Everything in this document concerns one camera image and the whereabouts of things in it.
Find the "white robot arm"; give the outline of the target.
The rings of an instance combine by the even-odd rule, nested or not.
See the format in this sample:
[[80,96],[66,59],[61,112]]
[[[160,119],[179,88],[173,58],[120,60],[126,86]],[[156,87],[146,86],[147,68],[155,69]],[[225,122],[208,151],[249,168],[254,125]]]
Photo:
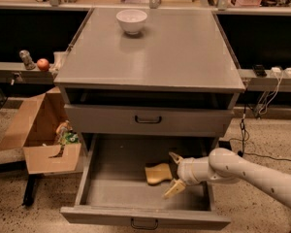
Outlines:
[[183,158],[169,152],[177,164],[173,179],[163,198],[169,199],[188,186],[201,182],[227,183],[242,179],[291,209],[291,175],[255,164],[225,148],[213,149],[206,157]]

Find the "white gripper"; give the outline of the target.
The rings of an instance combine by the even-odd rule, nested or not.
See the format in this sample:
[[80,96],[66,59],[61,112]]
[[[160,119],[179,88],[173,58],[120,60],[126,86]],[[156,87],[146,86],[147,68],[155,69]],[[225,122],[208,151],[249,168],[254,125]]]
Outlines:
[[172,180],[170,182],[168,189],[163,194],[164,199],[170,199],[183,192],[187,185],[196,185],[208,181],[213,174],[207,157],[182,158],[172,151],[169,152],[169,156],[172,157],[178,166],[178,180]]

